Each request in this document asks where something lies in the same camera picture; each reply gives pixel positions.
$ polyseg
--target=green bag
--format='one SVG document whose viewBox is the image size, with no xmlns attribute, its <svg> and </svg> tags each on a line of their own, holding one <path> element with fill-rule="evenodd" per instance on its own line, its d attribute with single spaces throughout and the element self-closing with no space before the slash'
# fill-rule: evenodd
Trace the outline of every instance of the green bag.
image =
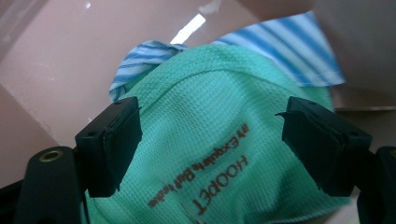
<svg viewBox="0 0 396 224">
<path fill-rule="evenodd" d="M 348 199 L 318 189 L 281 141 L 290 96 L 331 108 L 261 55 L 232 46 L 187 50 L 130 83 L 143 140 L 120 191 L 88 199 L 92 223 L 282 223 Z"/>
</svg>

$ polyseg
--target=metal screw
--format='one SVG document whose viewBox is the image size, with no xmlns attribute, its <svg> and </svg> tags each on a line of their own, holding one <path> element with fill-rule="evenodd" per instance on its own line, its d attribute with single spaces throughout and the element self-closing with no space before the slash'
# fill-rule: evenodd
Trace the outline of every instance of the metal screw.
<svg viewBox="0 0 396 224">
<path fill-rule="evenodd" d="M 61 150 L 52 150 L 44 153 L 40 156 L 40 161 L 42 162 L 49 162 L 49 161 L 56 161 L 62 157 L 64 153 Z"/>
</svg>

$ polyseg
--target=blue striped fabric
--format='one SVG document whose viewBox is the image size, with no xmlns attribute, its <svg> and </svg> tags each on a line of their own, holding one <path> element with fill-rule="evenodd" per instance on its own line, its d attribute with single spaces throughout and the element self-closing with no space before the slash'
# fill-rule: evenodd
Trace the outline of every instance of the blue striped fabric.
<svg viewBox="0 0 396 224">
<path fill-rule="evenodd" d="M 111 101 L 118 101 L 123 94 L 129 91 L 127 83 L 141 77 L 186 49 L 187 47 L 184 45 L 164 44 L 155 40 L 146 41 L 133 48 L 122 60 L 119 70 L 114 76 L 109 91 Z"/>
<path fill-rule="evenodd" d="M 345 82 L 312 12 L 256 23 L 227 34 L 213 44 L 254 50 L 273 60 L 302 87 L 328 87 Z M 132 49 L 114 77 L 110 99 L 117 101 L 128 91 L 125 84 L 186 49 L 184 45 L 159 41 L 147 41 Z"/>
<path fill-rule="evenodd" d="M 259 52 L 302 87 L 345 82 L 312 12 L 257 23 L 225 35 L 214 44 L 242 46 Z"/>
</svg>

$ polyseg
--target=striped cloth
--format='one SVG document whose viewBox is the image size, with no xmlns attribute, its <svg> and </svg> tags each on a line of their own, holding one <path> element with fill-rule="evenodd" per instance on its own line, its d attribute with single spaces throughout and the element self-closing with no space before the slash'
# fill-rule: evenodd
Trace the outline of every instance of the striped cloth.
<svg viewBox="0 0 396 224">
<path fill-rule="evenodd" d="M 148 74 L 158 65 L 186 50 L 184 45 L 164 44 L 160 41 L 146 41 L 133 48 L 122 60 L 119 70 L 110 86 L 109 96 L 112 102 L 128 92 L 128 83 Z"/>
<path fill-rule="evenodd" d="M 264 21 L 227 34 L 212 44 L 236 45 L 270 58 L 301 87 L 328 87 L 344 83 L 332 49 L 312 12 Z M 109 96 L 117 101 L 128 83 L 186 50 L 183 45 L 147 41 L 121 62 Z"/>
</svg>

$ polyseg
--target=black plastic part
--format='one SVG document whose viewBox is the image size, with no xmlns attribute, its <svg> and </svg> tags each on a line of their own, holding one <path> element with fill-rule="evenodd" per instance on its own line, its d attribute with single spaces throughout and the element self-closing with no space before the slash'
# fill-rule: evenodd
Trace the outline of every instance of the black plastic part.
<svg viewBox="0 0 396 224">
<path fill-rule="evenodd" d="M 361 162 L 373 157 L 372 136 L 332 111 L 305 99 L 290 97 L 282 140 L 324 192 L 349 196 L 358 181 Z"/>
<path fill-rule="evenodd" d="M 377 185 L 385 207 L 382 223 L 396 223 L 396 147 L 381 147 L 375 155 Z"/>
<path fill-rule="evenodd" d="M 72 149 L 43 150 L 29 160 L 14 223 L 88 223 L 81 194 Z"/>
<path fill-rule="evenodd" d="M 0 189 L 0 223 L 12 223 L 20 198 L 22 181 L 18 181 Z"/>
<path fill-rule="evenodd" d="M 142 138 L 137 98 L 110 105 L 76 135 L 81 183 L 91 197 L 110 197 Z"/>
</svg>

